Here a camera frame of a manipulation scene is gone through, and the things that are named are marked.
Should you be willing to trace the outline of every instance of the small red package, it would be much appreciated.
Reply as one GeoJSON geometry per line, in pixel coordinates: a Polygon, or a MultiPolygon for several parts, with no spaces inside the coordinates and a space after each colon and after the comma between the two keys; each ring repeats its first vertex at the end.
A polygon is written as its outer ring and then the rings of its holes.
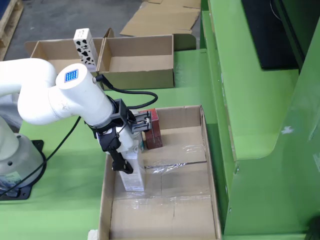
{"type": "Polygon", "coordinates": [[[145,132],[146,146],[148,149],[156,149],[162,147],[161,132],[159,126],[159,117],[155,108],[139,111],[140,113],[151,112],[151,126],[152,128],[145,132]]]}

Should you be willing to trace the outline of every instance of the gray floor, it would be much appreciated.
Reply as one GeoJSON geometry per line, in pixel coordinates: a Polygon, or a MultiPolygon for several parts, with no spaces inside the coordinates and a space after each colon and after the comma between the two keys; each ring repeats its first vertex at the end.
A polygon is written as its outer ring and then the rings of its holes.
{"type": "MultiPolygon", "coordinates": [[[[30,57],[28,41],[72,39],[76,29],[89,28],[94,38],[108,28],[116,37],[139,9],[142,0],[24,0],[24,10],[4,60],[30,57]]],[[[200,18],[192,28],[199,45],[200,18]]]]}

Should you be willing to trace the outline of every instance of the white carton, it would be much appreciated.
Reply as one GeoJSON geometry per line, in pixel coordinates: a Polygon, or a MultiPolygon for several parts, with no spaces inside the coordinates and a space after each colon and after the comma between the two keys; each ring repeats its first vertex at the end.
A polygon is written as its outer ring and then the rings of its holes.
{"type": "Polygon", "coordinates": [[[95,72],[98,63],[98,54],[89,28],[77,29],[73,42],[81,58],[81,63],[84,64],[90,72],[95,72]]]}
{"type": "Polygon", "coordinates": [[[133,167],[132,174],[120,171],[120,176],[126,191],[144,192],[145,191],[145,166],[141,156],[139,141],[134,140],[133,151],[122,152],[122,156],[133,167]]]}

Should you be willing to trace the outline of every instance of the blue led panel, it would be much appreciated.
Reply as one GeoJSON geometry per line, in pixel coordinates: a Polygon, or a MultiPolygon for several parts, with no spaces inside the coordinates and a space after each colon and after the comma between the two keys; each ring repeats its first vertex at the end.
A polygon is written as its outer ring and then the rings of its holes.
{"type": "Polygon", "coordinates": [[[67,72],[65,74],[65,79],[64,79],[64,82],[70,82],[72,80],[75,80],[78,78],[78,69],[76,70],[73,70],[73,71],[70,71],[70,72],[67,72]]]}

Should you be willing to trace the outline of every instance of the black cable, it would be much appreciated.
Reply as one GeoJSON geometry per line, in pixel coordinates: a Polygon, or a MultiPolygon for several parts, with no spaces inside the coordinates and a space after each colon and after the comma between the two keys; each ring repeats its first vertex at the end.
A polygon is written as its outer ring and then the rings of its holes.
{"type": "Polygon", "coordinates": [[[103,82],[110,90],[116,91],[118,93],[122,93],[122,94],[142,94],[142,95],[150,95],[153,96],[154,99],[152,99],[151,101],[148,101],[144,104],[141,105],[137,105],[137,106],[127,106],[127,109],[141,109],[141,108],[145,108],[153,103],[155,103],[158,100],[158,95],[155,94],[154,92],[151,91],[128,91],[128,90],[122,90],[122,89],[118,89],[116,87],[114,87],[109,80],[102,74],[98,75],[95,77],[95,80],[97,82],[103,82]]]}
{"type": "Polygon", "coordinates": [[[137,105],[137,106],[127,106],[126,107],[127,109],[142,109],[142,108],[145,108],[145,107],[155,103],[158,100],[158,95],[155,94],[154,92],[151,92],[151,91],[128,91],[128,90],[118,89],[115,87],[113,87],[112,90],[119,92],[119,93],[122,93],[122,94],[143,94],[143,95],[150,95],[150,96],[154,97],[154,99],[152,99],[151,101],[148,101],[144,104],[137,105]]]}
{"type": "Polygon", "coordinates": [[[274,8],[272,7],[272,0],[270,0],[270,8],[271,8],[271,11],[272,11],[273,15],[274,15],[278,20],[281,21],[281,18],[275,13],[274,8]]]}
{"type": "Polygon", "coordinates": [[[121,133],[121,131],[127,126],[127,123],[123,126],[123,128],[121,128],[121,130],[111,139],[109,145],[106,148],[109,148],[111,143],[113,142],[113,140],[115,140],[116,138],[119,138],[119,134],[121,133]]]}
{"type": "Polygon", "coordinates": [[[26,176],[24,179],[22,179],[20,182],[18,182],[16,185],[14,185],[13,187],[9,188],[7,191],[3,192],[2,194],[0,194],[0,198],[2,196],[4,196],[5,194],[7,194],[8,192],[10,192],[11,190],[15,189],[17,186],[19,186],[20,184],[22,184],[24,181],[26,181],[28,178],[30,178],[33,174],[35,174],[39,169],[41,169],[48,161],[50,158],[53,157],[53,155],[55,155],[55,153],[59,150],[59,148],[65,143],[65,141],[68,139],[68,137],[72,134],[72,132],[75,130],[76,126],[78,125],[79,121],[80,121],[81,117],[79,116],[78,119],[75,121],[75,124],[73,125],[73,127],[71,128],[71,130],[68,132],[68,134],[64,137],[64,139],[60,142],[60,144],[56,147],[56,149],[50,154],[50,156],[47,157],[46,160],[43,161],[43,163],[38,166],[33,172],[31,172],[28,176],[26,176]]]}
{"type": "Polygon", "coordinates": [[[112,97],[108,96],[107,94],[106,94],[106,96],[107,96],[107,98],[112,102],[113,106],[114,106],[116,109],[118,109],[118,106],[117,106],[115,100],[114,100],[112,97]]]}

